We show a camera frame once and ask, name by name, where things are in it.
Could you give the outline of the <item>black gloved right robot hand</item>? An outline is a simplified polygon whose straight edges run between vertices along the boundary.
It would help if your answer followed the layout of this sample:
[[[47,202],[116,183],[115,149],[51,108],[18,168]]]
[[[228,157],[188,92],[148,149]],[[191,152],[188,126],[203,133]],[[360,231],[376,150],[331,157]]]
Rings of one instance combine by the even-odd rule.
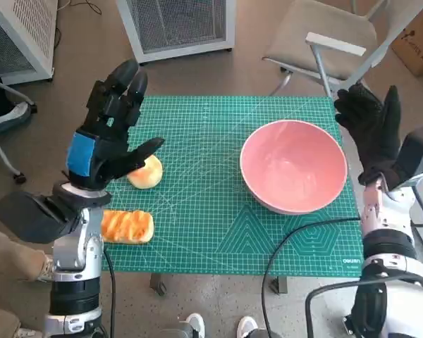
[[[338,90],[337,96],[335,119],[356,144],[363,168],[358,181],[366,186],[380,175],[387,176],[398,157],[401,120],[398,88],[391,85],[383,101],[361,83]]]

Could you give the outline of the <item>bare left hand blue tape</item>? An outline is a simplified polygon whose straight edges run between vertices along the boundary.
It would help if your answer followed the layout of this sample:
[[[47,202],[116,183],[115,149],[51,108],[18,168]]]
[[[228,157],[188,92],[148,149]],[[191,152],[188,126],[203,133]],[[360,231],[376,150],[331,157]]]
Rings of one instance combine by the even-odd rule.
[[[87,101],[87,115],[75,131],[66,167],[70,183],[101,191],[112,180],[145,166],[145,160],[164,143],[154,137],[129,151],[128,132],[140,117],[148,79],[135,59],[120,64],[97,80]]]

